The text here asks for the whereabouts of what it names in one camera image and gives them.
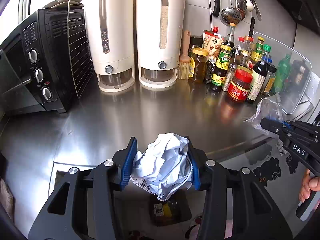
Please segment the brush bristles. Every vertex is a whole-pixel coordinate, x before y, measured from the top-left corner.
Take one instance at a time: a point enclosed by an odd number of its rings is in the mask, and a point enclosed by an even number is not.
[[[179,61],[177,76],[179,79],[187,79],[189,74],[190,62]]]

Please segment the white spoon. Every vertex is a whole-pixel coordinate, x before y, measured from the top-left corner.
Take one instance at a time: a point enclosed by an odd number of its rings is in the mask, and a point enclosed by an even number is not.
[[[247,0],[247,10],[252,12],[254,10],[254,6],[250,0]]]

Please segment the oven control panel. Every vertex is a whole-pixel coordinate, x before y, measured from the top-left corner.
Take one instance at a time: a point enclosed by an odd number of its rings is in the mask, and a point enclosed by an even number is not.
[[[43,103],[57,100],[51,75],[42,55],[40,40],[38,39],[37,22],[33,22],[22,32],[22,42],[25,49],[26,58],[30,64],[30,75],[37,95]]]

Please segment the rice dispenser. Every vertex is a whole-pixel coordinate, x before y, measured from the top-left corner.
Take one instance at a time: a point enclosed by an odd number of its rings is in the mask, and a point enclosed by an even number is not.
[[[185,0],[136,0],[139,80],[148,87],[175,84]]]
[[[85,19],[99,88],[117,92],[134,84],[133,0],[85,0]]]

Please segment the crumpled paper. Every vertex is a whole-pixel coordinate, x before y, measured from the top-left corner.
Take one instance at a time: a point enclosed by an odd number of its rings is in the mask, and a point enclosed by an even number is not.
[[[192,164],[187,156],[189,140],[174,133],[159,134],[145,153],[137,152],[130,179],[166,201],[180,188],[192,185]]]

